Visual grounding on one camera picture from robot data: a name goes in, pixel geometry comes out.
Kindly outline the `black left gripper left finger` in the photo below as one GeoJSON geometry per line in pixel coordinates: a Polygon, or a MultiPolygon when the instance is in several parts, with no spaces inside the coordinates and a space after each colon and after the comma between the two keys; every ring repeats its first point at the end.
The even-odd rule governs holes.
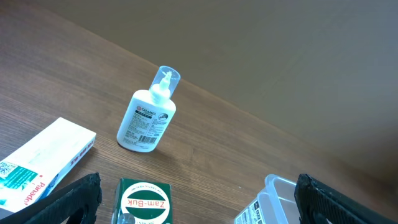
{"type": "Polygon", "coordinates": [[[1,224],[94,224],[102,202],[99,173],[88,174],[3,219],[1,224]]]}

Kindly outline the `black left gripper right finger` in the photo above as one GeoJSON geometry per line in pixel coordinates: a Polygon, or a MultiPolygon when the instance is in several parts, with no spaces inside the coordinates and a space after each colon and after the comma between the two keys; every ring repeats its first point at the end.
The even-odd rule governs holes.
{"type": "Polygon", "coordinates": [[[395,224],[308,174],[300,174],[294,197],[301,224],[395,224]]]}

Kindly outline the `white green Panadol box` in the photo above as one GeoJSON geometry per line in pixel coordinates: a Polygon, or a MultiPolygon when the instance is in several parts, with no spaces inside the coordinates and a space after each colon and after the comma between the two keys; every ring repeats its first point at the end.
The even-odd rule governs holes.
{"type": "Polygon", "coordinates": [[[92,148],[96,133],[58,118],[1,161],[1,218],[48,196],[92,148]]]}

